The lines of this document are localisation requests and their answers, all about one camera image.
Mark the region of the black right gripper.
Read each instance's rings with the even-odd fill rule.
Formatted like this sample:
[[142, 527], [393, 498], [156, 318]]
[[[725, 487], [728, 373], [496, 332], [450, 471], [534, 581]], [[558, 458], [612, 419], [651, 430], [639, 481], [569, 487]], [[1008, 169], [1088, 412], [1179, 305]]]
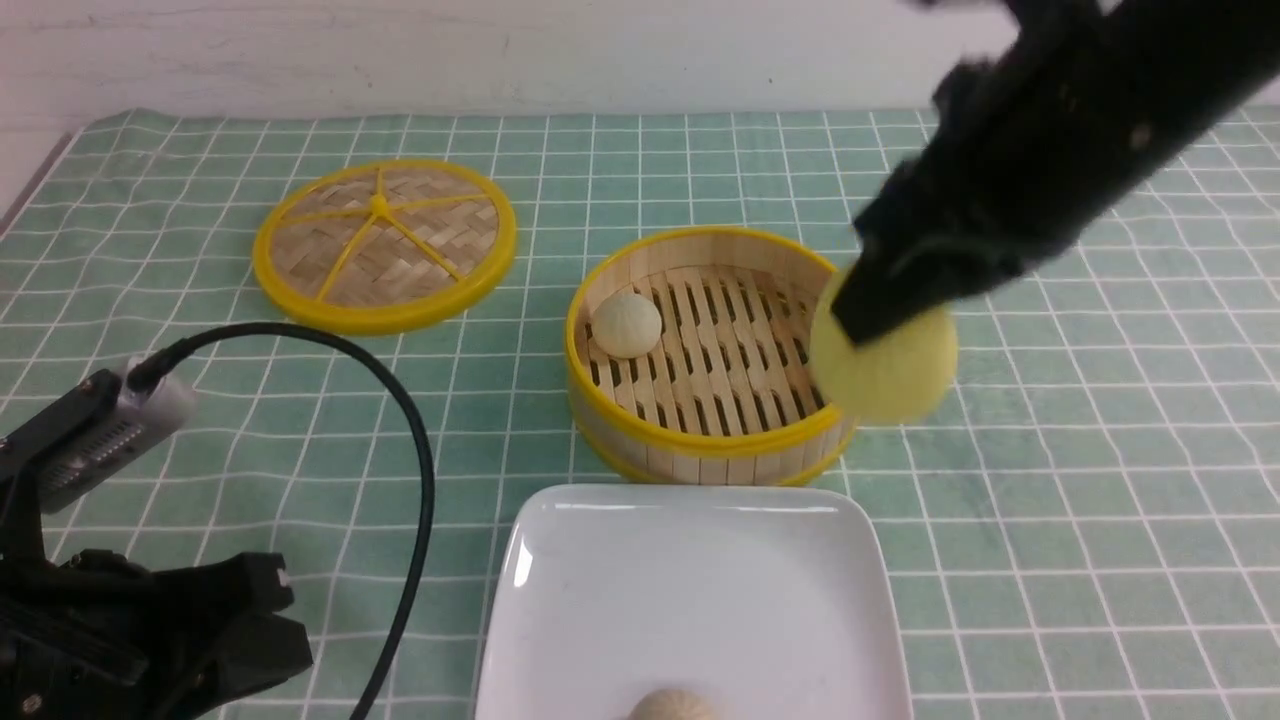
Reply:
[[1010, 1], [997, 59], [938, 83], [937, 128], [852, 219], [832, 313], [868, 345], [1016, 281], [1277, 76], [1275, 1]]

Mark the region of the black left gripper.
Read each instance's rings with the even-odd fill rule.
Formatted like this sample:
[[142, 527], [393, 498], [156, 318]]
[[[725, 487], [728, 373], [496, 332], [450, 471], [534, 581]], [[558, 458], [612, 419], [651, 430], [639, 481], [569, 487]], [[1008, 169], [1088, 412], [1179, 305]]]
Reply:
[[3, 560], [5, 719], [198, 719], [312, 666], [278, 553], [150, 571]]

